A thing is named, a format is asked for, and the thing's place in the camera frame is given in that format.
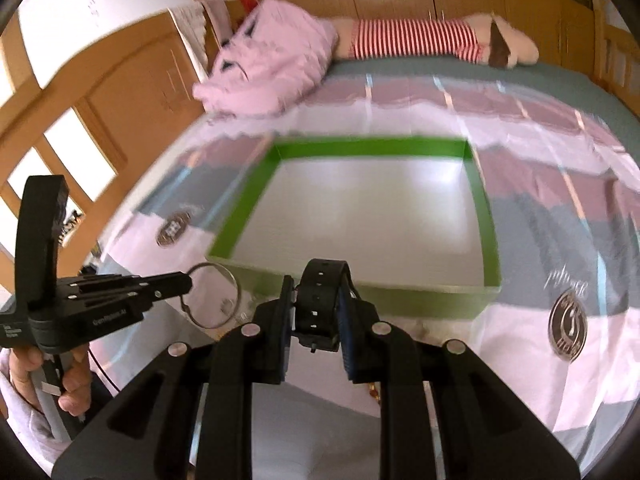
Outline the person's left hand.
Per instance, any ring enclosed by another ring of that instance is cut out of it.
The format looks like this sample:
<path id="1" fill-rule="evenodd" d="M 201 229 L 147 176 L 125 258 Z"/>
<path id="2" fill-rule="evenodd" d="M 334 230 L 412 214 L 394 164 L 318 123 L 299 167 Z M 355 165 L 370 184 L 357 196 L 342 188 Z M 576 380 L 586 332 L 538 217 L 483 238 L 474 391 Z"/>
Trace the person's left hand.
<path id="1" fill-rule="evenodd" d="M 88 361 L 88 344 L 73 349 L 73 364 L 62 378 L 64 393 L 58 406 L 72 416 L 85 414 L 91 404 L 92 375 Z M 43 364 L 43 354 L 36 347 L 16 347 L 10 353 L 10 382 L 17 393 L 33 408 L 42 412 L 30 374 Z"/>

